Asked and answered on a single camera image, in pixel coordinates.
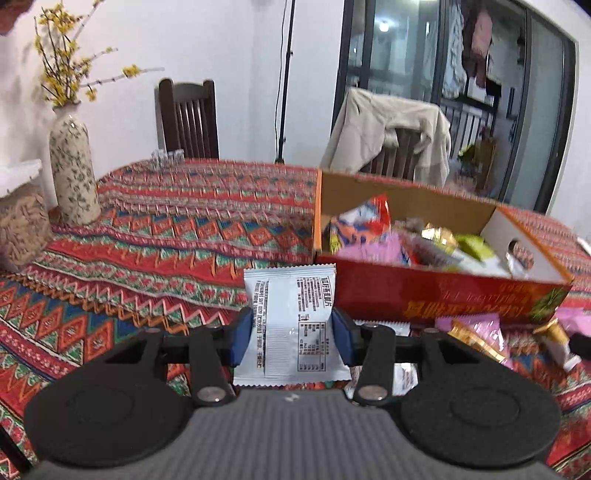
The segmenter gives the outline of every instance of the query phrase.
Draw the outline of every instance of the cardboard box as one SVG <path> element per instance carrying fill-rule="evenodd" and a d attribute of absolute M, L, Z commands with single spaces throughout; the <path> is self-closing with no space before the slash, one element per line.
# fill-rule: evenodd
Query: cardboard box
<path fill-rule="evenodd" d="M 323 235 L 330 218 L 381 193 L 388 196 L 392 221 L 420 217 L 455 233 L 481 235 L 500 258 L 505 258 L 513 240 L 519 241 L 534 259 L 528 280 L 371 264 L 331 255 Z M 335 305 L 360 320 L 409 321 L 428 326 L 439 316 L 496 312 L 505 325 L 540 323 L 551 317 L 573 280 L 520 227 L 509 209 L 437 193 L 429 187 L 392 183 L 384 177 L 321 171 L 313 242 L 316 263 L 336 263 Z"/>

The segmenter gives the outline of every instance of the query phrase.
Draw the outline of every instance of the tablecloth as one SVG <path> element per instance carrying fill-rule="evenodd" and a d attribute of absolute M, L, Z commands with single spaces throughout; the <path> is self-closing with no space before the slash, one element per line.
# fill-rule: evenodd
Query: tablecloth
<path fill-rule="evenodd" d="M 310 262 L 316 178 L 309 168 L 217 160 L 161 172 L 140 162 L 102 178 L 97 222 L 55 225 L 36 262 L 0 278 L 0 423 L 27 455 L 34 457 L 24 407 L 49 382 L 146 326 L 186 333 L 227 324 L 248 302 L 245 268 Z M 591 309 L 591 261 L 574 234 L 517 214 L 575 275 L 566 304 Z M 527 333 L 506 335 L 518 371 L 551 390 L 563 410 L 549 463 L 582 478 L 591 464 L 587 371 L 567 376 Z M 171 366 L 169 383 L 186 393 L 184 366 Z M 18 475 L 3 454 L 0 473 Z"/>

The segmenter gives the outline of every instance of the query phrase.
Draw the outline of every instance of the light stand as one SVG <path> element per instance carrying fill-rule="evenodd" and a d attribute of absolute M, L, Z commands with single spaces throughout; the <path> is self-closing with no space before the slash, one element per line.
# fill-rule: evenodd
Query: light stand
<path fill-rule="evenodd" d="M 281 107 L 281 129 L 279 133 L 279 153 L 275 163 L 285 163 L 283 159 L 283 145 L 285 144 L 285 107 L 287 106 L 287 84 L 290 79 L 290 62 L 293 52 L 291 51 L 291 38 L 294 30 L 294 14 L 296 13 L 296 0 L 291 0 L 290 33 L 287 37 L 287 53 L 285 54 L 285 77 L 283 81 L 283 105 Z"/>

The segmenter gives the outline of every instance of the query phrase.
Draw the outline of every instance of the wooden chair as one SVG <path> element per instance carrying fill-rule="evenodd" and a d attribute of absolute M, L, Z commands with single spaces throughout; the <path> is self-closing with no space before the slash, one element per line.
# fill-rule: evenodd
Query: wooden chair
<path fill-rule="evenodd" d="M 361 172 L 384 177 L 414 180 L 417 156 L 414 147 L 421 140 L 421 132 L 397 128 L 398 148 L 383 148 L 371 162 L 361 168 Z"/>
<path fill-rule="evenodd" d="M 213 80 L 158 85 L 158 101 L 167 151 L 183 149 L 187 158 L 219 158 Z"/>

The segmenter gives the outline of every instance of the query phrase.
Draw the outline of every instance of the candy wrapper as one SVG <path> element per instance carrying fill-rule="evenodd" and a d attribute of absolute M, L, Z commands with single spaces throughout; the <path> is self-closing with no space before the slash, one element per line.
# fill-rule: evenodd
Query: candy wrapper
<path fill-rule="evenodd" d="M 482 237 L 477 235 L 456 235 L 456 240 L 460 250 L 481 262 L 496 257 L 495 251 L 486 244 Z"/>
<path fill-rule="evenodd" d="M 401 243 L 411 258 L 411 264 L 428 265 L 440 270 L 457 270 L 460 261 L 439 248 L 433 241 L 420 235 L 401 232 Z"/>
<path fill-rule="evenodd" d="M 452 231 L 447 228 L 434 227 L 433 225 L 428 224 L 425 230 L 421 232 L 421 236 L 427 240 L 432 240 L 433 242 L 440 244 L 448 253 L 459 247 Z"/>
<path fill-rule="evenodd" d="M 569 337 L 554 317 L 545 325 L 534 330 L 534 335 L 546 346 L 552 358 L 565 372 L 570 372 L 577 364 L 581 363 L 581 357 L 571 353 Z"/>
<path fill-rule="evenodd" d="M 408 264 L 396 232 L 383 234 L 378 240 L 364 244 L 350 244 L 336 253 L 339 258 L 386 265 Z"/>
<path fill-rule="evenodd" d="M 435 321 L 435 327 L 500 364 L 513 368 L 509 348 L 501 333 L 501 323 L 496 313 L 439 317 Z"/>
<path fill-rule="evenodd" d="M 373 242 L 389 230 L 388 198 L 378 195 L 330 220 L 330 253 L 335 254 L 346 245 Z"/>
<path fill-rule="evenodd" d="M 591 315 L 586 314 L 583 309 L 559 307 L 556 309 L 556 318 L 570 335 L 581 333 L 591 337 Z"/>
<path fill-rule="evenodd" d="M 398 336 L 410 336 L 410 323 L 402 322 L 365 322 L 355 320 L 357 325 L 384 325 L 391 328 Z M 345 387 L 345 395 L 352 400 L 355 387 L 359 381 L 362 367 L 351 368 L 351 381 Z M 418 385 L 418 372 L 415 364 L 394 364 L 394 381 L 392 382 L 392 395 L 406 395 L 411 389 Z"/>
<path fill-rule="evenodd" d="M 459 270 L 472 275 L 484 275 L 485 277 L 511 278 L 511 274 L 505 269 L 503 263 L 496 255 L 486 260 L 479 261 L 456 248 L 450 255 L 458 260 Z"/>
<path fill-rule="evenodd" d="M 280 386 L 350 380 L 335 345 L 330 315 L 334 265 L 245 270 L 254 311 L 235 385 Z"/>

